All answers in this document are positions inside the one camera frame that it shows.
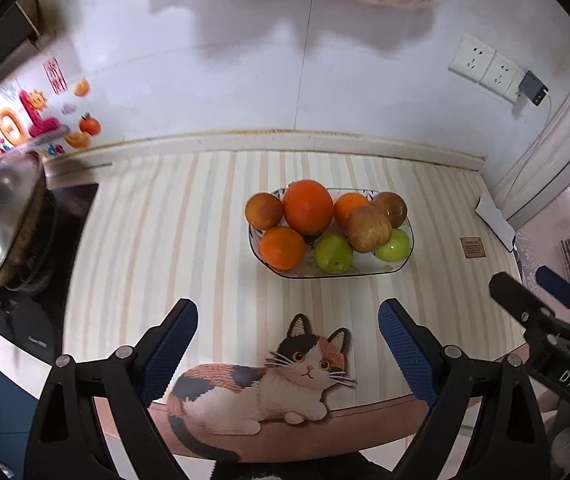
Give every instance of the striped tablecloth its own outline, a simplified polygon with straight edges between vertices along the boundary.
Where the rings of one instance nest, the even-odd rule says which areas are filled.
[[[258,191],[301,178],[328,187],[394,190],[415,237],[399,272],[285,280],[252,254],[243,217]],[[174,377],[199,363],[260,366],[299,312],[315,333],[351,330],[357,387],[327,396],[331,410],[409,392],[377,329],[377,310],[398,298],[443,344],[496,359],[523,332],[489,297],[490,277],[518,275],[511,254],[474,213],[487,193],[478,173],[375,156],[213,152],[115,164],[100,182],[70,284],[64,351],[77,361],[135,344],[179,298],[199,308],[199,328]],[[480,237],[485,258],[466,259],[460,237]]]

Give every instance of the black stovetop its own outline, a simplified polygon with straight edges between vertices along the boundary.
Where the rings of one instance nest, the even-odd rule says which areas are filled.
[[[63,325],[76,252],[98,184],[53,189],[58,221],[50,250],[54,272],[35,295],[0,289],[0,335],[41,361],[53,364],[63,350]]]

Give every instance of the cat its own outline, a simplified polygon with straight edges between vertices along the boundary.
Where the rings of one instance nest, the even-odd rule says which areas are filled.
[[[264,367],[215,363],[183,373],[167,402],[172,430],[188,449],[205,458],[238,460],[236,453],[197,441],[183,419],[219,435],[256,434],[267,419],[291,425],[322,420],[327,415],[323,392],[334,385],[355,386],[346,371],[350,340],[346,328],[328,338],[315,335],[309,319],[296,314]]]

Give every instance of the plate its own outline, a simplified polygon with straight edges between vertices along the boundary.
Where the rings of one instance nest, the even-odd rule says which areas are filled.
[[[272,194],[279,200],[283,200],[283,195],[285,195],[285,189],[281,188],[274,191]],[[329,194],[332,196],[332,200],[336,202],[336,199],[341,195],[346,193],[361,193],[368,200],[372,200],[379,191],[373,189],[344,189],[329,187],[327,188]],[[281,219],[279,225],[287,226],[285,218]],[[366,253],[361,254],[354,251],[353,262],[351,267],[347,269],[342,274],[328,274],[323,272],[316,265],[316,260],[314,259],[314,244],[323,235],[326,234],[342,234],[344,235],[343,229],[337,224],[335,219],[332,219],[332,223],[329,224],[328,228],[325,229],[321,234],[314,237],[305,237],[305,256],[303,261],[292,270],[277,270],[270,267],[264,259],[261,258],[261,253],[259,251],[259,243],[265,234],[265,231],[255,229],[249,226],[249,245],[252,248],[254,256],[268,269],[275,272],[283,278],[290,279],[305,279],[305,278],[344,278],[345,276],[372,276],[374,274],[389,274],[390,272],[398,272],[405,266],[409,258],[412,256],[412,251],[414,251],[414,234],[412,233],[412,226],[410,225],[409,219],[406,218],[403,225],[399,227],[402,231],[406,232],[409,236],[410,251],[408,256],[399,262],[384,262],[379,260],[374,254]]]

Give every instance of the blue cabinet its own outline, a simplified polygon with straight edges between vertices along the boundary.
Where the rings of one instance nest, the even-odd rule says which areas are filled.
[[[35,399],[0,372],[0,463],[22,480],[27,440],[36,412]]]

